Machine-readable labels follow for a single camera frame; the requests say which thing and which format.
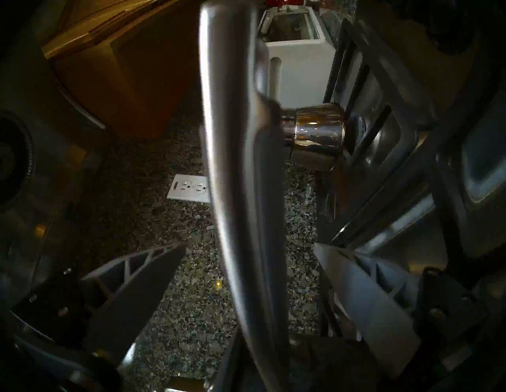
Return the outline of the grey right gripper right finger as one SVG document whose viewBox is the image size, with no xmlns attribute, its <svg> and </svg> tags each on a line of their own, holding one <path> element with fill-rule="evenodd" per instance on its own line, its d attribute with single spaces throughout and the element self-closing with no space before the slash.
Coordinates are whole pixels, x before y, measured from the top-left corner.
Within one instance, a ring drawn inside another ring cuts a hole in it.
<svg viewBox="0 0 506 392">
<path fill-rule="evenodd" d="M 343 313 L 391 379 L 420 350 L 429 353 L 476 332 L 486 306 L 453 277 L 427 267 L 414 275 L 377 257 L 314 243 L 314 255 Z"/>
</svg>

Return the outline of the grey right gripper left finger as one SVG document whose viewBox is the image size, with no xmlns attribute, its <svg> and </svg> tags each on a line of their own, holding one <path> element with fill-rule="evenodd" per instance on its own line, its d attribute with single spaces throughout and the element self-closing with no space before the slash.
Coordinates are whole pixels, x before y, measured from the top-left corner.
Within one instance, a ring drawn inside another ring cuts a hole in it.
<svg viewBox="0 0 506 392">
<path fill-rule="evenodd" d="M 124 255 L 79 277 L 54 273 L 14 306 L 35 336 L 69 349 L 104 353 L 118 366 L 161 302 L 186 253 L 181 244 Z"/>
</svg>

